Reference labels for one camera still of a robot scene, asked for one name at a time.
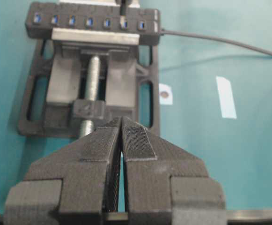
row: teal mat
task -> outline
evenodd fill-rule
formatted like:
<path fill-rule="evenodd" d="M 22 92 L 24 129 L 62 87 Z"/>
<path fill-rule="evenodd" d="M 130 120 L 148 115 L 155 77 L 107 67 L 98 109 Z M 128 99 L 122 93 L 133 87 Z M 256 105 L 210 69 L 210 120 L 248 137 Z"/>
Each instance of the teal mat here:
<path fill-rule="evenodd" d="M 16 131 L 35 47 L 24 20 L 31 0 L 0 0 L 0 213 L 30 163 L 72 140 Z M 272 0 L 149 0 L 162 26 L 272 49 Z M 231 83 L 237 119 L 224 119 L 216 77 Z M 160 80 L 173 105 L 161 106 L 161 134 L 201 157 L 224 188 L 228 209 L 272 208 L 272 58 L 237 47 L 163 37 Z M 123 209 L 123 196 L 120 209 Z"/>

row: blue usb port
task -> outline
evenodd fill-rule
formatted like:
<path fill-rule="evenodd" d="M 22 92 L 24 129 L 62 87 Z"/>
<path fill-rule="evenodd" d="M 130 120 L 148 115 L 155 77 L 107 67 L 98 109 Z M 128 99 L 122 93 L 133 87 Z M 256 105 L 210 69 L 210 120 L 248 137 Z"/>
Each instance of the blue usb port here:
<path fill-rule="evenodd" d="M 54 15 L 51 19 L 51 23 L 52 24 L 58 24 L 59 18 L 57 15 Z"/>
<path fill-rule="evenodd" d="M 109 28 L 111 26 L 111 20 L 110 19 L 105 19 L 104 21 L 104 27 Z"/>
<path fill-rule="evenodd" d="M 124 20 L 123 23 L 121 24 L 121 28 L 122 29 L 127 29 L 127 27 L 128 27 L 127 20 Z"/>
<path fill-rule="evenodd" d="M 75 16 L 71 16 L 70 19 L 69 19 L 69 25 L 70 26 L 74 26 L 75 25 Z"/>
<path fill-rule="evenodd" d="M 87 27 L 92 27 L 93 26 L 93 18 L 88 18 L 86 20 L 86 26 Z"/>
<path fill-rule="evenodd" d="M 145 22 L 144 21 L 140 21 L 139 28 L 140 28 L 140 30 L 144 30 L 145 29 Z"/>
<path fill-rule="evenodd" d="M 41 15 L 39 13 L 34 14 L 33 22 L 34 23 L 40 23 L 41 22 Z"/>

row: white paper strip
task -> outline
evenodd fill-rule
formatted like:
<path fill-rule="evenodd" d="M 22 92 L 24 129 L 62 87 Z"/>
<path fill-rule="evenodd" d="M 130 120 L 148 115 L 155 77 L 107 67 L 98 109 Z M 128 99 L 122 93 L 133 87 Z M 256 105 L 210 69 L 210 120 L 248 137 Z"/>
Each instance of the white paper strip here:
<path fill-rule="evenodd" d="M 216 80 L 222 118 L 237 119 L 234 96 L 230 81 L 221 76 L 216 77 Z"/>

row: cable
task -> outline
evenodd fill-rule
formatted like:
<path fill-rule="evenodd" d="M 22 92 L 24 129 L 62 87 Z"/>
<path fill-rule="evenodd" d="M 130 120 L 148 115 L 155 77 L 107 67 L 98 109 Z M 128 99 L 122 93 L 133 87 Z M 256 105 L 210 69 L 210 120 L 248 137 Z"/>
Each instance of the cable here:
<path fill-rule="evenodd" d="M 165 29 L 162 29 L 161 34 L 162 35 L 165 35 L 165 34 L 176 35 L 176 36 L 182 36 L 182 37 L 188 37 L 188 38 L 199 38 L 199 39 L 205 39 L 205 40 L 210 40 L 210 41 L 223 42 L 226 44 L 236 45 L 238 47 L 250 49 L 250 50 L 258 52 L 258 53 L 263 53 L 263 54 L 272 56 L 271 51 L 268 51 L 268 50 L 265 50 L 262 48 L 258 48 L 258 47 L 254 47 L 251 45 L 247 45 L 247 44 L 244 44 L 241 42 L 221 38 L 221 37 L 213 37 L 213 36 L 208 36 L 208 35 L 194 34 L 194 33 L 188 33 L 188 32 L 179 32 L 179 31 L 172 31 L 172 30 L 165 30 Z"/>

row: metal bar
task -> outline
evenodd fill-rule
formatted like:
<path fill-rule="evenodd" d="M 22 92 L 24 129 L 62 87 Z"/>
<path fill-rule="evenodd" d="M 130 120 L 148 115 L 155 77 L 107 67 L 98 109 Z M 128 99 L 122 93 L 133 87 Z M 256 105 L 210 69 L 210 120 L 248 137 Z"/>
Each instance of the metal bar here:
<path fill-rule="evenodd" d="M 228 210 L 229 224 L 272 224 L 272 210 Z"/>
<path fill-rule="evenodd" d="M 272 225 L 272 210 L 227 210 L 228 225 Z M 106 213 L 104 220 L 110 225 L 128 224 L 127 212 Z M 2 225 L 3 215 L 0 214 L 0 225 Z"/>
<path fill-rule="evenodd" d="M 119 7 L 115 0 L 59 0 L 59 3 L 74 3 L 74 4 L 86 4 L 97 6 L 113 6 Z M 140 8 L 139 0 L 132 0 L 129 5 L 131 8 Z"/>
<path fill-rule="evenodd" d="M 54 28 L 51 35 L 55 41 L 75 41 L 88 43 L 139 45 L 140 35 L 94 30 Z"/>

